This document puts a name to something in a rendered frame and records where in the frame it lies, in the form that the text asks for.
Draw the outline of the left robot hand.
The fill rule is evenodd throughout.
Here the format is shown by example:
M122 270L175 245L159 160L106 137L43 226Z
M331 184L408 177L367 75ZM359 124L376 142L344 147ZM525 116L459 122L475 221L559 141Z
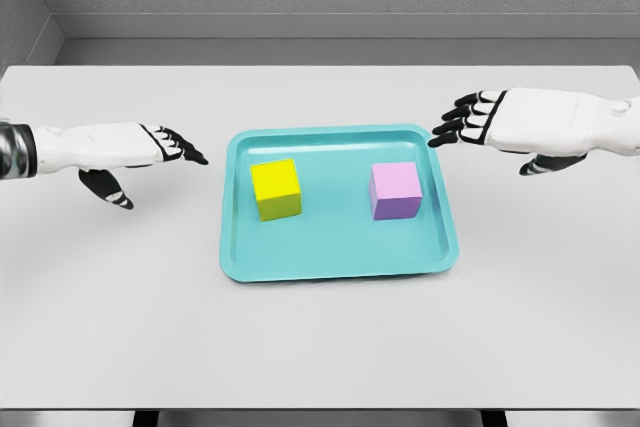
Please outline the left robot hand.
M190 141L166 126L135 122L88 126L76 166L81 183L101 200L125 210L131 199L112 174L117 168L143 168L185 160L206 165L208 160Z

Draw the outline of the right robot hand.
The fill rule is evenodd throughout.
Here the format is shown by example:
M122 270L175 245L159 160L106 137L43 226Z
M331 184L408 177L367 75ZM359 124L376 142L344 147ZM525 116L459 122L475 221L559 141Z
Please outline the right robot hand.
M483 90L454 102L432 130L431 148L466 143L514 154L531 154L522 176L567 169L594 148L601 99L579 92L534 88Z

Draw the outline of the purple cube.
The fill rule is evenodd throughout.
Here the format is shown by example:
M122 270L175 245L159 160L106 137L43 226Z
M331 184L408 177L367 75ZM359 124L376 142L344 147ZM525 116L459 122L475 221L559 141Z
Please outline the purple cube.
M368 189L376 221L414 218L423 198L417 167L412 161L373 164Z

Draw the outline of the yellow cube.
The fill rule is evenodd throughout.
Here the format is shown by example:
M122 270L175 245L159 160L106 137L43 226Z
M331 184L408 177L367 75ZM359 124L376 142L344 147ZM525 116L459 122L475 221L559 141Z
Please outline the yellow cube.
M302 195L293 159L250 167L254 196L262 222L302 213Z

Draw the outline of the teal tray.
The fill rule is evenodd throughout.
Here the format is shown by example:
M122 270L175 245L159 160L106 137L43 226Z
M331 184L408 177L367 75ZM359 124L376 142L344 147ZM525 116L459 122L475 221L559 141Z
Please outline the teal tray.
M249 130L228 144L219 261L238 282L439 273L459 244L431 135L415 124ZM250 168L291 159L298 216L262 222ZM368 184L378 163L415 163L423 200L415 217L376 220Z

